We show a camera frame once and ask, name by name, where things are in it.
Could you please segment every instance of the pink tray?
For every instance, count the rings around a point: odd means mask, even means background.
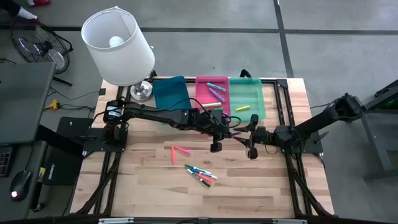
[[[196,99],[201,103],[216,103],[220,102],[217,97],[215,97],[212,93],[210,93],[209,88],[207,86],[207,83],[210,82],[211,84],[223,87],[226,89],[225,92],[216,90],[214,89],[220,96],[222,96],[225,100],[225,103],[221,102],[221,107],[223,108],[223,113],[230,115],[231,114],[231,105],[229,103],[229,82],[228,82],[228,77],[197,77],[196,79],[196,85],[195,85],[195,93],[196,93]],[[202,111],[201,107],[196,104],[196,107]],[[216,109],[220,108],[220,106],[212,106],[212,107],[207,107],[206,109]]]

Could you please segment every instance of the light bulb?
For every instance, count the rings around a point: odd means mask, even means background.
[[[111,47],[117,47],[121,44],[124,43],[124,40],[119,37],[119,36],[113,36],[110,40],[109,40],[109,46]]]

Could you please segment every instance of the lamp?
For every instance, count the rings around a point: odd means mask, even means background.
[[[116,7],[92,15],[81,29],[99,74],[110,84],[129,86],[137,101],[152,96],[152,85],[143,81],[155,65],[155,56],[135,18]]]

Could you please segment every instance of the plastic bin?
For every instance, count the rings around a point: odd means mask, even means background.
[[[217,90],[215,88],[214,91],[216,91],[221,97],[224,98],[225,102],[222,103],[215,95],[213,95],[209,91],[209,86],[207,83],[211,83],[220,87],[223,87],[226,89],[225,92]],[[228,83],[228,77],[209,77],[209,76],[204,76],[204,77],[197,77],[196,82],[195,82],[195,94],[196,94],[196,99],[201,103],[201,104],[206,104],[206,103],[216,103],[216,102],[221,102],[221,106],[212,106],[212,107],[206,107],[206,109],[211,110],[211,109],[216,109],[216,108],[223,108],[223,113],[230,115],[231,114],[231,107],[229,105],[229,83]],[[195,103],[196,107],[202,111],[201,107],[199,106],[198,103]]]
[[[188,100],[187,84],[183,76],[157,80],[154,81],[153,86],[157,108],[168,108],[181,100],[185,101],[171,107],[169,110],[192,108],[191,102]]]
[[[237,116],[244,122],[249,122],[252,114],[257,114],[260,120],[266,117],[259,78],[229,78],[229,100],[231,116]],[[250,109],[235,111],[242,106],[250,106]]]

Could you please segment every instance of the green tray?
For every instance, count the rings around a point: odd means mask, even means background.
[[[266,118],[261,79],[229,78],[229,98],[231,116],[237,116],[244,122],[249,122],[252,114],[257,114],[259,120]],[[250,106],[250,109],[235,111],[242,106]]]

